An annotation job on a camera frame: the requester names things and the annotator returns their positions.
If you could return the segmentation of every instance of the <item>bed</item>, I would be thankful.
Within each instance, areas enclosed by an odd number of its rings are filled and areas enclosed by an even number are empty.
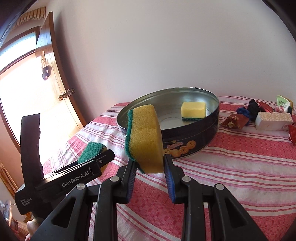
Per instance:
[[[238,107],[246,107],[249,99],[222,96],[219,101],[221,123]],[[275,103],[263,102],[275,106]],[[88,185],[99,184],[115,175],[128,161],[124,136],[116,124],[117,114],[127,104],[113,106],[75,134],[44,164],[44,173],[76,161],[86,145],[93,141],[112,149],[115,159],[102,176]],[[192,156],[175,160],[174,164],[199,183],[224,184],[267,238],[278,241],[296,218],[296,147],[293,148],[288,135],[287,131],[256,130],[254,123],[242,131],[219,127],[207,147]],[[93,210],[90,240],[94,215]],[[206,205],[205,216],[207,240],[210,240]],[[183,205],[173,205],[170,201],[163,173],[145,175],[137,172],[130,203],[117,205],[117,222],[118,238],[122,241],[181,240]]]

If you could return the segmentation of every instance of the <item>blue cloth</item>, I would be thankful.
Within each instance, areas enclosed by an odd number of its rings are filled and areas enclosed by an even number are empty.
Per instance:
[[[246,124],[246,126],[247,126],[250,123],[250,119],[251,119],[250,112],[245,107],[240,107],[240,108],[237,109],[237,113],[238,114],[243,114],[245,117],[248,117],[249,118],[249,121]]]

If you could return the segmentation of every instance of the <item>yellow sponge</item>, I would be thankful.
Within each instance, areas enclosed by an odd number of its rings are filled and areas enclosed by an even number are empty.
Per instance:
[[[205,102],[184,102],[181,106],[181,116],[186,119],[201,119],[206,116]]]
[[[129,110],[125,151],[144,173],[163,172],[163,141],[153,105]]]

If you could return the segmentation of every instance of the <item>round metal tin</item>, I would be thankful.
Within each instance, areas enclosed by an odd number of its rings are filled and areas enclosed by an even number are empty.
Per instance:
[[[183,102],[206,103],[206,117],[201,120],[183,120]],[[153,92],[142,96],[126,107],[117,116],[117,124],[126,135],[127,112],[136,107],[152,104],[155,108],[163,138],[163,149],[172,158],[191,155],[205,147],[218,129],[219,100],[211,92],[199,88],[182,87]]]

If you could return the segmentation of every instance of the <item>sponge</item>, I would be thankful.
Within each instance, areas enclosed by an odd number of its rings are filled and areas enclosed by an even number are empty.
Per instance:
[[[107,147],[105,147],[102,143],[97,142],[90,142],[87,144],[85,149],[83,150],[81,156],[78,158],[78,163],[84,163],[90,158],[93,158],[94,156],[104,152],[107,150]],[[101,172],[103,173],[106,169],[107,164],[103,167],[101,167]]]
[[[184,119],[202,119],[206,116],[205,102],[184,102],[181,106],[181,116]]]
[[[125,151],[131,160],[139,163],[143,173],[163,172],[163,141],[153,105],[128,111]]]

